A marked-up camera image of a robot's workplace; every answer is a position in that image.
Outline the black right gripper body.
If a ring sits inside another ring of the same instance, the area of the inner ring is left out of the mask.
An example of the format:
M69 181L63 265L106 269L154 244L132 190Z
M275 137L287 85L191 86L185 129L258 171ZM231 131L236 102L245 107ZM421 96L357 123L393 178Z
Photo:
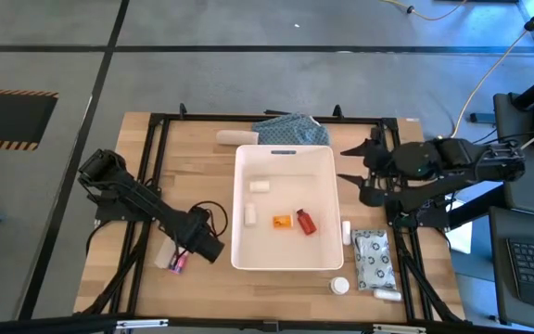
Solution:
M395 187L392 182L391 153L379 140L365 139L362 144L363 165L369 176L362 182L360 201L369 207L384 206L393 199Z

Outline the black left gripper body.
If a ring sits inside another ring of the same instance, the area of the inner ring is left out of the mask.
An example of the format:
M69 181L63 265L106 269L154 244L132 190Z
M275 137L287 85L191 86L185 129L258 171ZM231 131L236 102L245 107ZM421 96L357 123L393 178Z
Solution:
M181 231L181 244L188 251L214 263L221 255L224 244L214 232L211 219L212 215L206 209L193 208L189 211Z

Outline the red medicine bottle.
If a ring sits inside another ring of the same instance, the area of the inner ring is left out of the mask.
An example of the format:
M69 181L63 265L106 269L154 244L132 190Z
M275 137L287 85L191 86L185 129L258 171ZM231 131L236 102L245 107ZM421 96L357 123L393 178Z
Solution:
M311 216L303 209L296 211L297 220L305 235L309 236L317 231L317 227Z

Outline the white perforated plastic basket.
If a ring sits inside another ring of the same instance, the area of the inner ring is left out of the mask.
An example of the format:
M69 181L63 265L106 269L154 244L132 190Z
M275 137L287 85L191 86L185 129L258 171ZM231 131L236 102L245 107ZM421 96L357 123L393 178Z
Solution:
M251 181L270 191L251 193ZM246 203L257 223L244 225ZM317 231L309 236L296 211L303 209ZM273 217L291 215L293 227L275 229ZM247 271L328 271L344 263L341 214L333 150L328 146L244 145L235 152L231 264Z

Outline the pink small item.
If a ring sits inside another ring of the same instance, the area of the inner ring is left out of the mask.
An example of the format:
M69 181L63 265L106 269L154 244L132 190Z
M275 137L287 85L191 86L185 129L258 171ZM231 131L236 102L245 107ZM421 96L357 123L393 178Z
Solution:
M186 265L187 257L188 257L187 251L183 253L175 254L169 263L168 269L175 274L181 274Z

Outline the blue patterned cloth gown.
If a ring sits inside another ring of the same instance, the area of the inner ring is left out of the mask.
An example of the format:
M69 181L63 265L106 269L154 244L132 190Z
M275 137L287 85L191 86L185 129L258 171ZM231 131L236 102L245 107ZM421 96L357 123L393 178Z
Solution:
M260 145L330 145L327 128L305 114L292 113L254 122L251 130L259 134Z

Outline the grey patterned soft packet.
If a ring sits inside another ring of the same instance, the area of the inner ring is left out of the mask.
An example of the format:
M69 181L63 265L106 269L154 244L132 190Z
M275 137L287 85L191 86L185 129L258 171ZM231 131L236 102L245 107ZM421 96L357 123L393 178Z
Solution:
M397 287L386 230L352 230L358 290Z

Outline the white round cap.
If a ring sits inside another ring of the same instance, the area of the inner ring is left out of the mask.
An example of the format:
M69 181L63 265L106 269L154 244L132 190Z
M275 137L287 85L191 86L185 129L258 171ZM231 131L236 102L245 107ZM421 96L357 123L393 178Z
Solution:
M350 283L345 277L336 276L330 280L329 288L336 295L344 295L350 290Z

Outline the beige bandage roll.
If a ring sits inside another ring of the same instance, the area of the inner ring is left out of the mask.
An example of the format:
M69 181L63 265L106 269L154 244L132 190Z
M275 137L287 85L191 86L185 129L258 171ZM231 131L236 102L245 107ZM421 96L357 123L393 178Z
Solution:
M216 134L216 142L225 146L257 145L259 134L252 131L221 130Z

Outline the black side desk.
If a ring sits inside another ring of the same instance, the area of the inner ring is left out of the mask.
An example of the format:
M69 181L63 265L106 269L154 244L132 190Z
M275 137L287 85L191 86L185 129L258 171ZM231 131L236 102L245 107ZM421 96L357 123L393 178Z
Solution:
M531 138L533 116L530 112L519 111L511 104L511 98L505 94L493 97L498 137L519 135L517 140L524 144ZM525 155L525 173L514 182L504 183L505 202L511 209L534 212L534 147L523 150Z

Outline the black crossbeam with silver brackets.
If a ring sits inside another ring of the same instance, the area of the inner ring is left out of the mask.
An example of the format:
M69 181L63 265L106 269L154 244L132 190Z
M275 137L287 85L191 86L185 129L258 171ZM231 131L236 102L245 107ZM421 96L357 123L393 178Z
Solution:
M284 330L360 331L367 334L534 334L534 331L493 328L467 322L412 320L405 323L327 322L288 320L238 320L183 317L131 318L128 314L71 315L64 317L11 320L0 322L0 334L88 334L138 328L237 328L267 333Z

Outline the black floor mat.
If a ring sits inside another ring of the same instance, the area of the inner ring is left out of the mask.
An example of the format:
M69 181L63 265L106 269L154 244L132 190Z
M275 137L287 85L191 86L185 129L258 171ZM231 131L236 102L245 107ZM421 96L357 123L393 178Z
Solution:
M0 89L0 150L36 150L57 101L57 92Z

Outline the black metal table frame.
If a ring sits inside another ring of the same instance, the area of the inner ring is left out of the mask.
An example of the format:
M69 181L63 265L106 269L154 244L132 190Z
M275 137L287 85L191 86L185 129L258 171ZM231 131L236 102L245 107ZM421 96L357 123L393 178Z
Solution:
M186 210L202 200L219 203L219 226L231 226L235 149L216 142L221 130L247 130L253 115L129 112L116 149L131 173L152 179L172 206ZM138 317L238 320L405 323L435 317L412 278L398 274L401 302L378 300L351 288L333 294L332 272L253 272L231 264L224 252L215 263L189 257L181 274L154 265L164 239L155 226L111 222L93 237L74 307L82 311L115 274L137 240L146 253L126 277L110 308Z

